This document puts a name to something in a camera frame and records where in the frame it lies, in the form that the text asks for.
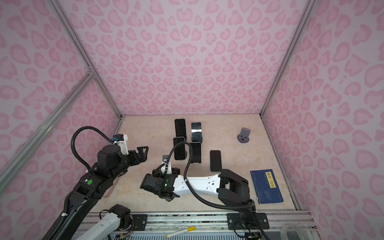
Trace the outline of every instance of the black smartphone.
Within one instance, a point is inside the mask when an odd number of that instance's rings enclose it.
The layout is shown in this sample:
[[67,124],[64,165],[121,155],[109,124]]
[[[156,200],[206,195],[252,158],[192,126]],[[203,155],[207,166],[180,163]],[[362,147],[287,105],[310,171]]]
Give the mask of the black smartphone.
[[[173,146],[175,146],[179,142],[185,142],[184,137],[174,137],[173,138]],[[184,160],[187,155],[185,151],[185,144],[181,144],[180,146],[177,146],[174,151],[175,160]]]
[[219,150],[211,150],[210,161],[211,172],[221,172],[221,152]]
[[185,119],[175,119],[176,137],[184,137],[187,140],[187,130],[185,128]]
[[190,143],[193,150],[191,163],[198,162],[201,163],[201,143],[200,142],[191,142]]
[[201,130],[201,122],[193,122],[191,124],[192,129],[192,142],[203,143],[203,135]]

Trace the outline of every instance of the clear tape roll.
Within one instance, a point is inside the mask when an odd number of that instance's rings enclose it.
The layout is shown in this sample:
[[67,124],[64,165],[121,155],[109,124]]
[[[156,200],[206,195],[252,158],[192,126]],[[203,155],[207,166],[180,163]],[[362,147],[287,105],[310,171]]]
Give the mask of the clear tape roll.
[[299,236],[300,240],[309,240],[308,234],[305,231],[303,231],[298,225],[295,225],[295,224],[287,224],[281,228],[280,230],[281,240],[289,240],[288,234],[287,234],[288,231],[295,231]]

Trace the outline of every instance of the beige marble table surface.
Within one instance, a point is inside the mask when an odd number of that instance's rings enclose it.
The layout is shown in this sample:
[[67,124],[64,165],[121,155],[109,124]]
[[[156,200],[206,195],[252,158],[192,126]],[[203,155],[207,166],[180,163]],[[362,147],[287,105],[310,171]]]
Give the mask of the beige marble table surface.
[[[175,198],[173,201],[167,202],[153,193],[140,189],[145,174],[152,173],[152,170],[161,164],[162,156],[168,155],[171,151],[175,137],[174,120],[178,118],[185,119],[188,142],[191,140],[191,123],[201,122],[202,124],[202,163],[191,164],[188,176],[199,177],[216,174],[210,171],[209,155],[211,150],[220,150],[223,169],[230,169],[249,181],[250,196],[255,200],[257,209],[294,209],[286,182],[258,114],[168,115],[125,117],[119,133],[128,135],[129,150],[139,146],[148,146],[148,159],[140,165],[130,167],[128,172],[119,179],[110,196],[102,198],[91,212],[109,209],[115,204],[121,204],[133,212],[215,210],[199,202],[192,195]],[[246,144],[239,143],[236,138],[242,127],[251,130],[250,141]],[[173,167],[180,168],[181,174],[183,174],[187,159],[176,161],[172,156],[171,164]],[[284,199],[282,203],[257,203],[250,171],[263,169],[273,170]],[[203,198],[222,204],[213,196],[203,196]]]

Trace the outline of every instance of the black mounting plate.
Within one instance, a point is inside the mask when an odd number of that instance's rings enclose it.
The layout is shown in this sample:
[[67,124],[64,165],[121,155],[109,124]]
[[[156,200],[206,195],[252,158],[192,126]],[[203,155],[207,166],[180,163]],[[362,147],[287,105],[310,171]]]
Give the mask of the black mounting plate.
[[132,214],[132,219],[135,222],[133,231],[144,231],[147,224],[147,214]]
[[[266,214],[263,212],[258,212],[257,214],[257,219],[259,220],[260,226],[262,229],[269,229],[269,223],[268,219],[266,218]],[[241,218],[240,214],[227,214],[227,222],[228,222],[228,229],[233,230],[236,227],[236,230],[241,230],[241,229],[246,229],[242,224],[241,224]]]

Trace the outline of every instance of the pink leopard print wallpaper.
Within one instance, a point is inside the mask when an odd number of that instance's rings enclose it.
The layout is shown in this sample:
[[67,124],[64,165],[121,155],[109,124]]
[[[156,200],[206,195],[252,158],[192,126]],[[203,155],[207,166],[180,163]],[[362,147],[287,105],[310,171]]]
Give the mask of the pink leopard print wallpaper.
[[62,0],[123,114],[259,113],[306,0]]
[[384,239],[384,1],[321,0],[266,113],[324,240]]
[[0,173],[85,75],[44,0],[0,2]]
[[[63,209],[65,196],[86,168],[73,156],[72,134],[94,126],[111,136],[117,117],[94,82],[33,154],[0,196],[0,239],[41,239]],[[76,139],[79,155],[93,165],[108,142],[84,130]]]

